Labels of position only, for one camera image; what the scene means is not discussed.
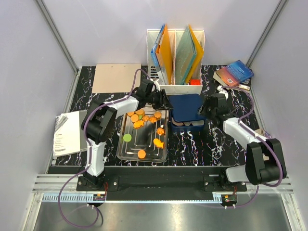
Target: red object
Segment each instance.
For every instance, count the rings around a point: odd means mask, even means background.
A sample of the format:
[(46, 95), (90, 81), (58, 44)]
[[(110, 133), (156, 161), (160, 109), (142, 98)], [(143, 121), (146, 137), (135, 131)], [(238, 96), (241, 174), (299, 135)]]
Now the red object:
[(190, 85), (201, 85), (201, 81), (199, 79), (191, 79)]

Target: food piece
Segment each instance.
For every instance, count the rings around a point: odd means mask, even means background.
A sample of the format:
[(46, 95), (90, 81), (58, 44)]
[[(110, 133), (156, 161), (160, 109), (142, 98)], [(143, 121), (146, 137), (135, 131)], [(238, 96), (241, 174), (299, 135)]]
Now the food piece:
[(154, 116), (151, 116), (150, 118), (149, 118), (149, 121), (153, 124), (153, 123), (156, 123), (156, 118), (154, 117)]
[(160, 118), (162, 117), (162, 114), (160, 112), (155, 112), (154, 113), (154, 117), (157, 119), (157, 120), (160, 120)]
[(142, 120), (144, 121), (144, 122), (148, 122), (149, 121), (149, 116), (148, 115), (144, 115), (143, 117), (142, 117)]
[(131, 141), (131, 135), (130, 135), (130, 134), (125, 134), (125, 135), (123, 136), (123, 140), (124, 140), (125, 142), (130, 142), (130, 141)]
[(165, 133), (165, 130), (163, 128), (158, 128), (156, 132), (158, 135), (163, 135)]
[(143, 109), (140, 109), (138, 111), (135, 112), (137, 115), (142, 115), (144, 113), (144, 110)]
[(131, 117), (133, 114), (135, 114), (135, 112), (127, 112), (127, 115), (128, 115), (129, 117)]
[(144, 150), (139, 150), (138, 151), (138, 158), (144, 159), (145, 158), (145, 151)]
[(136, 115), (136, 114), (134, 114), (134, 115), (131, 116), (130, 119), (131, 119), (131, 121), (132, 121), (133, 123), (135, 123), (135, 122), (137, 122), (137, 121), (139, 120), (139, 116)]
[(133, 127), (138, 129), (144, 126), (144, 121), (138, 120), (137, 122), (134, 123)]
[(155, 138), (153, 143), (157, 148), (164, 148), (164, 142), (161, 142), (158, 138)]

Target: cardboard sheet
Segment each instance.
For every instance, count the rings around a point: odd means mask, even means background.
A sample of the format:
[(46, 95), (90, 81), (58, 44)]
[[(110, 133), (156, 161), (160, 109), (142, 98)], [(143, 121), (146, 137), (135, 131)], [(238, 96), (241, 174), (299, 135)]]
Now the cardboard sheet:
[[(141, 64), (97, 64), (92, 93), (130, 92), (134, 75)], [(135, 87), (140, 85), (141, 71), (137, 73)]]

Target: blue box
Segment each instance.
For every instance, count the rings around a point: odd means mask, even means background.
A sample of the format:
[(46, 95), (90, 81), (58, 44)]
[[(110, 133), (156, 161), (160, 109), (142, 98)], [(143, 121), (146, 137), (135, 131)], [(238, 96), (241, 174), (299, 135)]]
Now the blue box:
[[(169, 96), (173, 109), (170, 110), (170, 122), (173, 132), (181, 131), (200, 131), (205, 126), (206, 117), (198, 115), (198, 109), (203, 104), (203, 99), (198, 94), (174, 95)], [(200, 126), (176, 126), (172, 119), (177, 123), (193, 122), (203, 120)]]

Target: metal tray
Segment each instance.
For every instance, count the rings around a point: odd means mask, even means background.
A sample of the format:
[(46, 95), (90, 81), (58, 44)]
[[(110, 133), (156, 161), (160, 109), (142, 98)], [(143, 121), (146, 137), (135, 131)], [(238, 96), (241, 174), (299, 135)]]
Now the metal tray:
[[(156, 112), (152, 106), (146, 105), (143, 108), (144, 112), (148, 116), (153, 116)], [(145, 162), (164, 162), (167, 157), (167, 129), (168, 129), (168, 111), (159, 111), (162, 114), (160, 120), (152, 124), (150, 122), (144, 123), (144, 126), (140, 129), (134, 129), (133, 123), (127, 114), (123, 117), (122, 129), (120, 133), (120, 140), (117, 149), (117, 157), (121, 160), (133, 160), (133, 161), (145, 161)], [(156, 130), (163, 128), (165, 130), (164, 135), (158, 135)], [(130, 142), (123, 141), (123, 136), (130, 134), (132, 139)], [(164, 149), (156, 148), (153, 140), (155, 138), (164, 142)], [(144, 150), (146, 156), (144, 159), (138, 158), (138, 151)]]

